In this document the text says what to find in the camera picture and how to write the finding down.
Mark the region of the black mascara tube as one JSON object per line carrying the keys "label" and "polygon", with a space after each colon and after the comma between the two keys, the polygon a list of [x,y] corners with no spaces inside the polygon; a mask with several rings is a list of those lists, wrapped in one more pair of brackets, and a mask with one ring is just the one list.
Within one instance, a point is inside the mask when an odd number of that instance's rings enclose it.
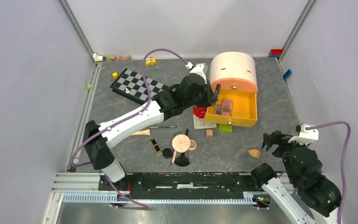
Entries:
{"label": "black mascara tube", "polygon": [[216,97],[218,97],[218,95],[219,95],[220,87],[221,87],[220,84],[217,84],[217,85],[216,85],[216,88],[215,88],[215,91],[214,91],[214,95],[215,95]]}

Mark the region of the colourful eyeshadow palette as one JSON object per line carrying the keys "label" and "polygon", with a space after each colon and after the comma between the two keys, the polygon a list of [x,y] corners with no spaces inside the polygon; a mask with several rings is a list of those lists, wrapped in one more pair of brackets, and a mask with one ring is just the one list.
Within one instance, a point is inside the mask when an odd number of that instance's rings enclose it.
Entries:
{"label": "colourful eyeshadow palette", "polygon": [[222,103],[220,103],[220,102],[216,103],[215,114],[216,115],[221,115],[222,114],[222,108],[223,108]]}

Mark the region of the pink blush palette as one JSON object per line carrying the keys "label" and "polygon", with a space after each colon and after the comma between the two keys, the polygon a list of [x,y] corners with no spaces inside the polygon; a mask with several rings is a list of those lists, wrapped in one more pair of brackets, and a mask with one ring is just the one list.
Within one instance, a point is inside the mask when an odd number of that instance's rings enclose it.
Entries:
{"label": "pink blush palette", "polygon": [[221,109],[222,116],[230,117],[232,114],[232,107],[233,107],[232,100],[224,99],[222,101],[222,109]]}

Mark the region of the round drawer organizer box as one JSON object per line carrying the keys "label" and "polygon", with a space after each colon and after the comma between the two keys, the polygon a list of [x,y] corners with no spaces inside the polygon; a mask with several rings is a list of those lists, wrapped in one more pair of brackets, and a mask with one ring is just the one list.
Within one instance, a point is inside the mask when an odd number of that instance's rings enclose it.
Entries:
{"label": "round drawer organizer box", "polygon": [[258,86],[253,57],[241,52],[218,54],[210,64],[209,81],[213,90],[221,85],[217,102],[230,99],[233,107],[230,117],[216,115],[216,105],[209,107],[205,114],[207,122],[241,127],[256,124]]}

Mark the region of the round pink powder compact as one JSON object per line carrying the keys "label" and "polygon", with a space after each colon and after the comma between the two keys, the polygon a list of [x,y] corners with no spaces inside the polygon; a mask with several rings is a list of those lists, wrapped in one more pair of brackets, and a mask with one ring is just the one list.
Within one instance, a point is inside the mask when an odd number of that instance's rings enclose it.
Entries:
{"label": "round pink powder compact", "polygon": [[191,140],[185,134],[176,135],[172,140],[172,147],[178,153],[185,153],[188,150],[194,150],[197,146],[196,141]]}

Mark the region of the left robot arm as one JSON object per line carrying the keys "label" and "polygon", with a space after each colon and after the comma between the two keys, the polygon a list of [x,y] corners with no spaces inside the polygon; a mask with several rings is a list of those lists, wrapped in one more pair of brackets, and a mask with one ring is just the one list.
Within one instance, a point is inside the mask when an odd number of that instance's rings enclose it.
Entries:
{"label": "left robot arm", "polygon": [[121,117],[100,124],[89,121],[85,126],[82,147],[93,169],[101,170],[116,190],[123,190],[128,178],[111,149],[131,134],[181,115],[192,106],[213,106],[218,92],[211,88],[206,77],[207,69],[206,63],[196,64],[180,84],[158,92],[145,104]]}

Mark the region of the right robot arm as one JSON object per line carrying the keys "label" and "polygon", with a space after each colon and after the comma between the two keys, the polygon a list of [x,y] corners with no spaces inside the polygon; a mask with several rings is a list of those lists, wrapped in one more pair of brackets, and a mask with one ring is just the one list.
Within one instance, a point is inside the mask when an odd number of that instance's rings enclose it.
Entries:
{"label": "right robot arm", "polygon": [[343,201],[339,188],[322,174],[322,162],[309,148],[319,139],[319,131],[310,124],[296,126],[297,135],[274,131],[263,134],[262,149],[277,148],[273,156],[281,158],[289,182],[312,213],[309,216],[284,188],[280,178],[266,163],[251,171],[250,183],[255,190],[264,190],[277,203],[293,224],[337,224]]}

